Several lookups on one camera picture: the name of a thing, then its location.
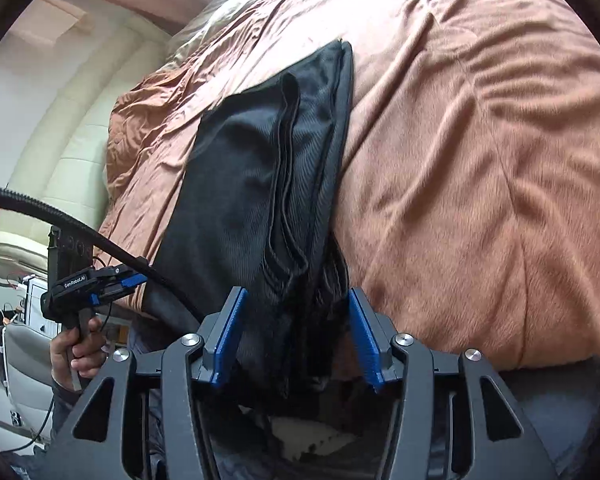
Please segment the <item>dark grey sleeve forearm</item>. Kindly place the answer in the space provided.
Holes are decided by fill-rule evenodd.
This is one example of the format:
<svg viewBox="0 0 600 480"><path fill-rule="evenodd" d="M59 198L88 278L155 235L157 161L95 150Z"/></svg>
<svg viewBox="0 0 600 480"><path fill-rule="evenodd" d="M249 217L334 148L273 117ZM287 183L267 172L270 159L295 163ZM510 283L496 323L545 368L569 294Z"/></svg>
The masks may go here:
<svg viewBox="0 0 600 480"><path fill-rule="evenodd" d="M78 402L82 390L73 387L71 378L58 380L55 375L52 375L52 381L54 401L52 439L55 439Z"/></svg>

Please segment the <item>person's left hand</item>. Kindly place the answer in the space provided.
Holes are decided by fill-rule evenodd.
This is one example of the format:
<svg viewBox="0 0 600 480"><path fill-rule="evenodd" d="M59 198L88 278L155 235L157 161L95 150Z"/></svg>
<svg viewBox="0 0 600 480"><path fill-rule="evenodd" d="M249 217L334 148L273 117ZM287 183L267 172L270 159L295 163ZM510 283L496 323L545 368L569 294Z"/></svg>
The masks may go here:
<svg viewBox="0 0 600 480"><path fill-rule="evenodd" d="M50 364L56 384L69 391L78 391L80 382L73 376L92 379L107 359L106 337L100 331L102 321L97 316L88 321L88 334L80 336L77 328L63 330L50 342Z"/></svg>

